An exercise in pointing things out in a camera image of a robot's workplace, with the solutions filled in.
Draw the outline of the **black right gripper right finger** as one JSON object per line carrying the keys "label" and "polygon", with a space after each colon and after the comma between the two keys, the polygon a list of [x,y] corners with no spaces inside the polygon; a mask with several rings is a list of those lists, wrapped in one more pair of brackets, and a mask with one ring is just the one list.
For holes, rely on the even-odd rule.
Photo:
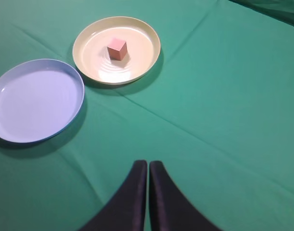
{"label": "black right gripper right finger", "polygon": [[218,231],[183,195],[161,161],[149,164],[149,214],[153,231]]}

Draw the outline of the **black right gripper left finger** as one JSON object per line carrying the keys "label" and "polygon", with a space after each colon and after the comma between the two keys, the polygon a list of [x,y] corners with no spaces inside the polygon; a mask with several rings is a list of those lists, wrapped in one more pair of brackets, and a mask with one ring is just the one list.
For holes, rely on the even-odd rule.
{"label": "black right gripper left finger", "polygon": [[147,194],[147,162],[137,160],[122,185],[81,231],[144,230]]}

